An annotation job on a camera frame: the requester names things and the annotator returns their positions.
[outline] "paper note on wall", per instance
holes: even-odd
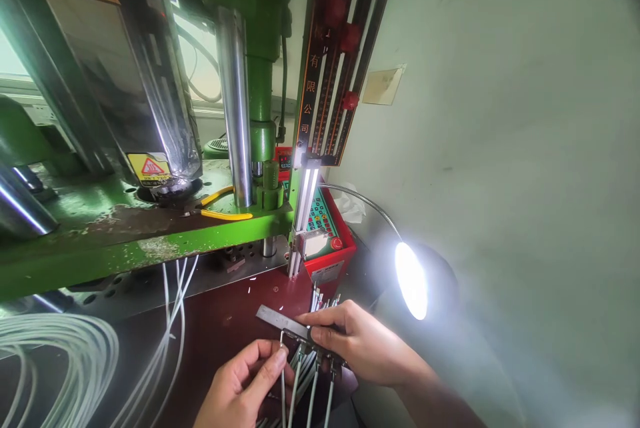
[[[404,68],[396,68],[384,71],[370,71],[367,78],[367,87],[362,98],[363,103],[374,105],[390,105],[398,91],[400,77]]]

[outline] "green control panel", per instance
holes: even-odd
[[[288,193],[289,180],[284,180],[282,184],[285,188],[285,193]],[[326,247],[320,250],[320,252],[318,252],[316,255],[310,257],[310,259],[318,258],[328,253],[334,252],[336,248],[331,247],[331,242],[338,236],[335,225],[333,224],[333,219],[331,218],[331,214],[329,213],[329,208],[325,202],[325,197],[322,194],[322,190],[320,190],[320,188],[316,188],[313,202],[311,204],[311,210],[309,212],[309,219],[307,220],[307,231],[313,231],[320,228],[323,228],[329,233],[329,242],[327,243]]]

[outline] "white plastic bag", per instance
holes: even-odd
[[[344,183],[344,187],[357,191],[355,186],[351,183]],[[365,202],[344,193],[343,191],[338,191],[340,196],[338,198],[334,198],[335,206],[338,208],[338,211],[342,215],[342,218],[347,223],[362,223],[362,219],[367,215],[365,210]]]

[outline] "pliers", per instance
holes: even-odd
[[[220,213],[219,211],[210,211],[205,209],[205,207],[208,204],[214,202],[221,196],[226,195],[227,193],[230,193],[232,191],[233,191],[232,186],[222,188],[222,190],[216,191],[214,194],[204,197],[201,200],[194,202],[190,206],[186,206],[185,214],[182,216],[187,217],[191,215],[202,215],[209,218],[216,218],[216,219],[221,219],[225,221],[238,221],[238,220],[253,218],[253,215],[251,213],[230,214],[230,213]]]

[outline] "hand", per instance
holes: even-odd
[[[295,375],[287,363],[288,352],[279,341],[256,340],[218,368],[193,428],[254,427],[261,408],[268,409],[264,402],[269,401],[279,416],[281,402],[265,398],[280,380],[282,370],[287,386],[293,385]],[[285,397],[290,403],[290,389]]]
[[[311,338],[344,358],[353,372],[364,380],[400,387],[425,377],[437,379],[414,350],[351,300],[300,315],[296,320],[312,325]],[[327,328],[328,325],[337,325],[345,334]]]

